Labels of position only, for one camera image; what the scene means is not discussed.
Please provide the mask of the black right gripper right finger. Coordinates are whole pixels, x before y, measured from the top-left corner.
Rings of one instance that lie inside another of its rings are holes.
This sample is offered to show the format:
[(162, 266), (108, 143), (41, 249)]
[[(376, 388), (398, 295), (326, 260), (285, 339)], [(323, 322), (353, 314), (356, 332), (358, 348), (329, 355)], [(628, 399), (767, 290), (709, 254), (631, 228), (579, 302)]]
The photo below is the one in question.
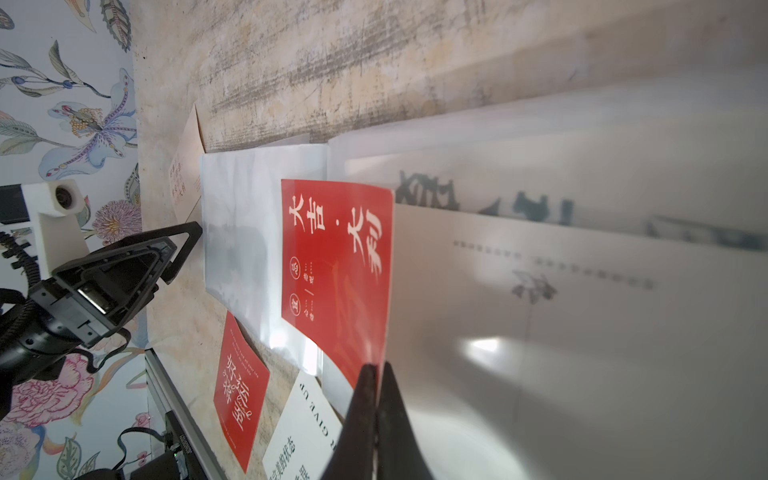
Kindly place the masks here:
[(377, 478), (432, 480), (389, 362), (383, 369), (376, 415)]

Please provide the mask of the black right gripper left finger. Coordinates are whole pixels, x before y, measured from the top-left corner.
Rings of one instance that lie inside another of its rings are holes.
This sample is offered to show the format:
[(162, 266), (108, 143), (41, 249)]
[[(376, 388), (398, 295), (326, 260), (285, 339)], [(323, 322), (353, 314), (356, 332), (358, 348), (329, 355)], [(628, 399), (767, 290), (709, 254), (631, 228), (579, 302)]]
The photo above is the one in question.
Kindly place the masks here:
[(373, 364), (365, 364), (361, 368), (337, 447), (322, 480), (372, 479), (376, 442), (377, 373), (378, 369)]

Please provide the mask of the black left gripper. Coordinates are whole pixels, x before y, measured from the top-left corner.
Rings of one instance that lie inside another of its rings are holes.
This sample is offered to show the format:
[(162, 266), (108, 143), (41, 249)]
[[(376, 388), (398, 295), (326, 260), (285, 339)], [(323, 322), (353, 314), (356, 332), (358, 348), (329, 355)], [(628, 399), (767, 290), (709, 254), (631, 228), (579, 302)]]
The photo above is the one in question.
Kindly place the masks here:
[[(26, 295), (3, 290), (1, 302), (12, 308), (1, 316), (1, 382), (53, 380), (64, 356), (125, 333), (157, 282), (177, 277), (202, 234), (196, 221), (144, 231), (30, 282)], [(186, 239), (177, 248), (171, 238), (179, 235)]]

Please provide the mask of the red card gold characters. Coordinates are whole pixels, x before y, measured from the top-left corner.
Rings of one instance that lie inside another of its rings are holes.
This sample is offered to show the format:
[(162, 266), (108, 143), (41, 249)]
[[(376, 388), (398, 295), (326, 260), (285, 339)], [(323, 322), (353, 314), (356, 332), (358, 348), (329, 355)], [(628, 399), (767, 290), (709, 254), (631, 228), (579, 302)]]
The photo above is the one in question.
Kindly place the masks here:
[(394, 194), (372, 185), (284, 179), (282, 315), (355, 385), (384, 359)]

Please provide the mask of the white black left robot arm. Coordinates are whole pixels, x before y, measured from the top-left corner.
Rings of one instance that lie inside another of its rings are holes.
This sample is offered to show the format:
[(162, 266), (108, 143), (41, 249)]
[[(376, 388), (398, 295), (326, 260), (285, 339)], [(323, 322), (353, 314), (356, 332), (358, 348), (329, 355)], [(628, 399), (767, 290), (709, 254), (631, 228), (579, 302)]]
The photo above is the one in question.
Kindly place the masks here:
[(140, 232), (45, 276), (28, 243), (3, 233), (1, 260), (16, 277), (1, 282), (1, 385), (52, 381), (70, 354), (98, 372), (105, 362), (91, 348), (111, 337), (111, 356), (128, 347), (128, 323), (177, 277), (202, 234), (197, 222)]

